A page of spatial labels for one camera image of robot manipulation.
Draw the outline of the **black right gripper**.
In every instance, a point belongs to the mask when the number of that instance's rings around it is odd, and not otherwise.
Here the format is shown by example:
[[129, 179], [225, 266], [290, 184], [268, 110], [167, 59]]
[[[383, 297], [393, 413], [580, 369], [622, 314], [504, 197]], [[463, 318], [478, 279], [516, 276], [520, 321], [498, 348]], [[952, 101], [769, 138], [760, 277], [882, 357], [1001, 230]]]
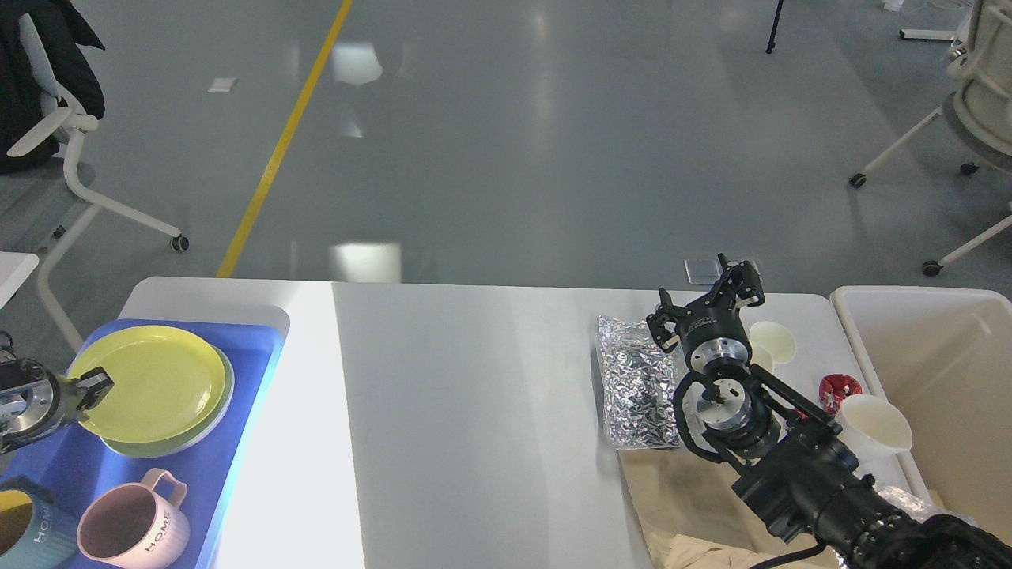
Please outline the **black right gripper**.
[[688, 370], [702, 375], [740, 375], [747, 371], [752, 349], [741, 320], [741, 307], [765, 303], [759, 271], [754, 263], [731, 262], [718, 255], [722, 273], [708, 293], [708, 306], [675, 305], [665, 288], [659, 303], [646, 317], [648, 332], [664, 353], [681, 346]]

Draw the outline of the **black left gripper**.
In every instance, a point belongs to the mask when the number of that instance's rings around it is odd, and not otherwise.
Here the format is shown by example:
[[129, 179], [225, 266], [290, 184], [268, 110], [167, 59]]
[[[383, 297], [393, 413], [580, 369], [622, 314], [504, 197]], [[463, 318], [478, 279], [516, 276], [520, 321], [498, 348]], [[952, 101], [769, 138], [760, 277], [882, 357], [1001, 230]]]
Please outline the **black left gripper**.
[[1, 364], [3, 453], [39, 442], [75, 420], [77, 411], [94, 409], [115, 385], [106, 372], [67, 379], [35, 360]]

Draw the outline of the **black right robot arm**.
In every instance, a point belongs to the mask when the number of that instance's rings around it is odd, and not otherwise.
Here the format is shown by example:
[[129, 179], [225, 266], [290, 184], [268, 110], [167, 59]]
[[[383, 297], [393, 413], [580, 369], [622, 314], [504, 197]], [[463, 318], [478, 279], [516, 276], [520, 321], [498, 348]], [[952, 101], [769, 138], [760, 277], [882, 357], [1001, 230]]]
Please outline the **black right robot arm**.
[[816, 544], [761, 563], [799, 561], [832, 548], [849, 568], [1008, 568], [1010, 547], [957, 516], [918, 522], [857, 477], [858, 458], [828, 413], [752, 360], [742, 307], [764, 303], [754, 263], [718, 255], [720, 275], [684, 306], [660, 289], [648, 332], [664, 353], [682, 353], [687, 372], [673, 396], [681, 443], [738, 474], [733, 491], [782, 541]]

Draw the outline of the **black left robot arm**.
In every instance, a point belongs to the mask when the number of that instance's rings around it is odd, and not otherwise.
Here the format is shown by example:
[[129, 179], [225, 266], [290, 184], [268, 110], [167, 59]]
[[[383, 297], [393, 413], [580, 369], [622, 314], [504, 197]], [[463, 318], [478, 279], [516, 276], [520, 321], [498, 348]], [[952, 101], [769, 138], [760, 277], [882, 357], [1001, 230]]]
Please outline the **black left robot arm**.
[[26, 448], [57, 430], [89, 417], [115, 383], [95, 367], [79, 378], [67, 378], [39, 361], [16, 356], [13, 339], [2, 332], [1, 451]]

